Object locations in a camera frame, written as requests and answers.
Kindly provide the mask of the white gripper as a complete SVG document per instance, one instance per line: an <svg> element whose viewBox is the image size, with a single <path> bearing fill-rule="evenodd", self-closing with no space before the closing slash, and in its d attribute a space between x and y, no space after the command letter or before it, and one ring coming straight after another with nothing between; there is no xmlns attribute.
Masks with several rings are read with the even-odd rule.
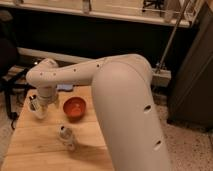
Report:
<svg viewBox="0 0 213 171"><path fill-rule="evenodd" d="M37 97L38 97L39 103L43 106L53 103L55 108L58 109L60 107L60 101L57 100L58 93L55 87L52 87L52 86L38 87Z"/></svg>

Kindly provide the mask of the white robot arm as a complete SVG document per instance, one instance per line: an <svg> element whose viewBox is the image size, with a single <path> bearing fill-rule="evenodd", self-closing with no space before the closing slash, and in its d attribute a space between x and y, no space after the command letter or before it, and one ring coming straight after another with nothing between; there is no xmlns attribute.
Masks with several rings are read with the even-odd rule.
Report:
<svg viewBox="0 0 213 171"><path fill-rule="evenodd" d="M172 171L152 96L153 69L138 54L108 56L60 67L44 59L27 82L42 106L57 98L59 84L89 85L97 120L115 171Z"/></svg>

